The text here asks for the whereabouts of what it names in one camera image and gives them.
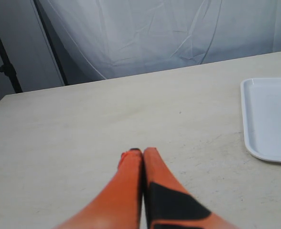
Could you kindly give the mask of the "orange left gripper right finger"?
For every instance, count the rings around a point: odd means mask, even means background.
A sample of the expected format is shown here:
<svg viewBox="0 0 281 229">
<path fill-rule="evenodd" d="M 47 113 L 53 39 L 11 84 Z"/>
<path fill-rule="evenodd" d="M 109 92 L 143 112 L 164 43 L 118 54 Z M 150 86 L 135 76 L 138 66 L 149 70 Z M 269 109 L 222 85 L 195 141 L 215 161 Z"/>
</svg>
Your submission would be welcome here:
<svg viewBox="0 0 281 229">
<path fill-rule="evenodd" d="M 143 152 L 144 201 L 149 229 L 236 229 L 198 202 L 171 173 L 158 150 Z"/>
</svg>

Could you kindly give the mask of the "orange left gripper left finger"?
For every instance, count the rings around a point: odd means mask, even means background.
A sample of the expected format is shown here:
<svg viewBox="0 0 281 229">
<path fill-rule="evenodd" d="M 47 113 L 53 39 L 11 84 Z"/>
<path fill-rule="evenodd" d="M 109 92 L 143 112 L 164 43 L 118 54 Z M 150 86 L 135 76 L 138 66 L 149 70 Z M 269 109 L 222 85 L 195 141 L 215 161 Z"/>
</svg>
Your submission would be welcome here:
<svg viewBox="0 0 281 229">
<path fill-rule="evenodd" d="M 104 189 L 58 229 L 138 229 L 142 201 L 142 152 L 121 154 L 118 170 Z"/>
</svg>

